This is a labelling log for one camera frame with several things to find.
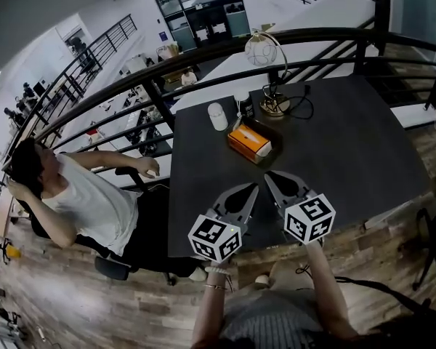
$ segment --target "table lamp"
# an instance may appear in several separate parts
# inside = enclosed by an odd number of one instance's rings
[[[278,92],[279,83],[289,74],[286,53],[273,35],[258,29],[254,29],[254,35],[247,41],[245,48],[247,59],[252,65],[267,66],[275,62],[277,47],[283,54],[284,73],[276,81],[263,86],[265,97],[260,101],[260,108],[269,116],[282,116],[291,107],[291,101]]]

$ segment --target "white cube with black pattern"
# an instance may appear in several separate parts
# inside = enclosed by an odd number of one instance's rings
[[[222,262],[242,247],[241,229],[202,214],[188,234],[194,252],[208,260]]]
[[[331,232],[336,211],[324,194],[286,208],[284,230],[303,244]]]

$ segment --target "desk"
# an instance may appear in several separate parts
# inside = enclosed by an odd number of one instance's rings
[[[13,196],[7,188],[1,189],[0,194],[0,236],[6,237],[8,231],[8,214],[13,202]]]
[[[311,85],[315,113],[309,121],[263,116],[251,92],[258,120],[283,135],[283,152],[271,169],[300,176],[326,194],[337,211],[334,228],[367,220],[416,198],[429,187],[424,165],[386,103],[360,76],[289,84],[286,96],[302,95]],[[228,121],[235,118],[231,97],[218,100]],[[213,129],[208,103],[177,112],[171,163],[169,256],[193,253],[187,233],[199,214],[223,191],[246,182],[260,187],[250,236],[243,250],[293,241],[265,188],[264,170],[232,151],[224,132]],[[307,103],[300,112],[308,112]]]

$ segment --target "black pants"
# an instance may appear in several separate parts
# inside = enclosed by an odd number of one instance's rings
[[[188,277],[200,261],[192,257],[168,257],[169,190],[159,186],[137,199],[137,227],[124,247],[122,257],[114,257],[140,269]]]

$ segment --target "man's hand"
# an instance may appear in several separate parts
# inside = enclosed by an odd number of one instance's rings
[[[155,176],[160,175],[160,166],[158,165],[158,162],[154,158],[149,158],[147,156],[145,158],[137,159],[133,168],[137,169],[137,171],[146,178],[155,178]],[[155,176],[148,174],[148,171],[154,172]]]
[[[8,180],[8,190],[18,201],[27,201],[29,195],[32,195],[31,190],[26,185],[13,180]]]

